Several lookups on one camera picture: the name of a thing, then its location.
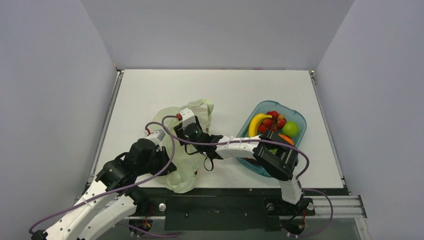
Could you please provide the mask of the light green plastic bag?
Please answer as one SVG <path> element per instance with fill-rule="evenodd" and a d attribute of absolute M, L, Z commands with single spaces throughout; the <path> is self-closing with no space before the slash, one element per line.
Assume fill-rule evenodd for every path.
<path fill-rule="evenodd" d="M 173 135 L 176 135 L 174 127 L 178 125 L 179 121 L 176 118 L 163 119 L 165 116 L 176 115 L 181 110 L 188 108 L 198 117 L 202 130 L 209 133 L 209 128 L 212 121 L 212 112 L 214 104 L 207 99 L 198 99 L 189 102 L 183 106 L 167 107 L 158 111 L 152 119 L 154 122 L 161 122 L 166 126 Z M 191 191 L 197 178 L 197 171 L 200 168 L 201 162 L 204 160 L 202 154 L 193 154 L 195 149 L 188 146 L 186 153 L 185 148 L 178 140 L 175 140 L 175 154 L 172 163 L 176 166 L 176 171 L 165 176 L 166 188 L 175 193 L 182 194 Z"/>

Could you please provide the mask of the yellow fake banana bunch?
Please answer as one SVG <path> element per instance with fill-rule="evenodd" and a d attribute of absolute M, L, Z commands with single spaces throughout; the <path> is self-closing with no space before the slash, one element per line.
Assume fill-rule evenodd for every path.
<path fill-rule="evenodd" d="M 272 119 L 273 117 L 269 114 L 256 114 L 249 123 L 247 130 L 248 137 L 254 137 L 258 133 L 263 133 L 264 131 L 269 130 L 273 123 Z"/>

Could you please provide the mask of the orange fake fruit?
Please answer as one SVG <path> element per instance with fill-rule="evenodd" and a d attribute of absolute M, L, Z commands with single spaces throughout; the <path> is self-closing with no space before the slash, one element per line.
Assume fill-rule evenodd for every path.
<path fill-rule="evenodd" d="M 295 146 L 294 141 L 293 141 L 290 137 L 288 137 L 288 136 L 286 136 L 286 135 L 283 135 L 283 134 L 279 134 L 279 136 L 280 136 L 282 139 L 284 139 L 287 143 L 289 143 L 290 145 Z"/>

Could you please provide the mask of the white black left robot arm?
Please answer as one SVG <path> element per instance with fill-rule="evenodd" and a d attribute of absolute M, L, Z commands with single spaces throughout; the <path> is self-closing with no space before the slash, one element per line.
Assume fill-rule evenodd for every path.
<path fill-rule="evenodd" d="M 156 177 L 174 172 L 175 150 L 167 152 L 161 140 L 150 135 L 133 143 L 104 164 L 94 181 L 60 219 L 45 230 L 29 233 L 33 240 L 94 240 L 120 220 L 149 209 L 149 196 L 140 187 Z"/>

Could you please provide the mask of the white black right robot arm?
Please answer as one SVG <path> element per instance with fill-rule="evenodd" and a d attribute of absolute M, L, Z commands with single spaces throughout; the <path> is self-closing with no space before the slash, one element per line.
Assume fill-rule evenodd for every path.
<path fill-rule="evenodd" d="M 303 190 L 295 176 L 298 153 L 295 147 L 273 131 L 266 130 L 253 137 L 228 137 L 204 132 L 197 116 L 178 113 L 179 124 L 173 128 L 181 145 L 191 145 L 195 153 L 206 159 L 228 158 L 255 159 L 272 178 L 278 180 L 282 207 L 294 214 L 302 207 Z"/>

